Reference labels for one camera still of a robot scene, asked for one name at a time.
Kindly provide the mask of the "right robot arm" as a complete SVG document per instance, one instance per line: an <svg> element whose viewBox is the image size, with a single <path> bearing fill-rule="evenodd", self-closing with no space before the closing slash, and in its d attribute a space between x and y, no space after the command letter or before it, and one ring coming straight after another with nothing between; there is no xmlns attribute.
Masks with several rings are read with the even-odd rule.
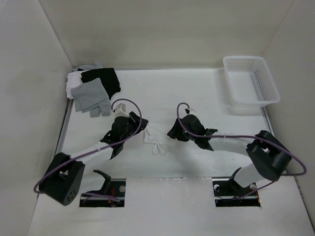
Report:
<svg viewBox="0 0 315 236"><path fill-rule="evenodd" d="M191 140L201 149L228 151L249 157L252 163L238 168L224 185L236 195L255 182L264 179L278 181L292 160L286 152L269 143L257 139L227 138L217 129L205 128L195 115L176 119L167 136L182 142Z"/></svg>

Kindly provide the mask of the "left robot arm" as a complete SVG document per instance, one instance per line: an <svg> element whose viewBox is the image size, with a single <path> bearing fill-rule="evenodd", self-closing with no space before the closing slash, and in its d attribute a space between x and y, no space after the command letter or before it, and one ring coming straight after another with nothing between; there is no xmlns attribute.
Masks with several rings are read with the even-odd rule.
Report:
<svg viewBox="0 0 315 236"><path fill-rule="evenodd" d="M115 158L126 140L142 132L148 123L134 112L116 117L111 130L96 145L72 155L56 154L35 189L63 206L69 205L79 194L86 163L95 157L101 161Z"/></svg>

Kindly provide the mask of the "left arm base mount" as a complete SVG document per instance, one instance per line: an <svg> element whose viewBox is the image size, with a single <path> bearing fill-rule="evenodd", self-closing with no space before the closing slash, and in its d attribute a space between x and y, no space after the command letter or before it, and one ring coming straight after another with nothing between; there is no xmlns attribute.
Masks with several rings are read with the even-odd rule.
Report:
<svg viewBox="0 0 315 236"><path fill-rule="evenodd" d="M102 176L104 182L100 189L82 193L79 207L124 207L126 179L111 178L110 175L100 170L93 170L93 172Z"/></svg>

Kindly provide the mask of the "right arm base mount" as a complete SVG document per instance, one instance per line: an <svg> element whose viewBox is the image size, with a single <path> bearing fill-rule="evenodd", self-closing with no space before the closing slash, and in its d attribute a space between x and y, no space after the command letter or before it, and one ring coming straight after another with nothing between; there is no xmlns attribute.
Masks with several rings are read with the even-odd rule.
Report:
<svg viewBox="0 0 315 236"><path fill-rule="evenodd" d="M238 168L232 176L227 178L215 178L212 180L216 207L260 207L259 196L254 183L246 188L241 187L234 180L239 172Z"/></svg>

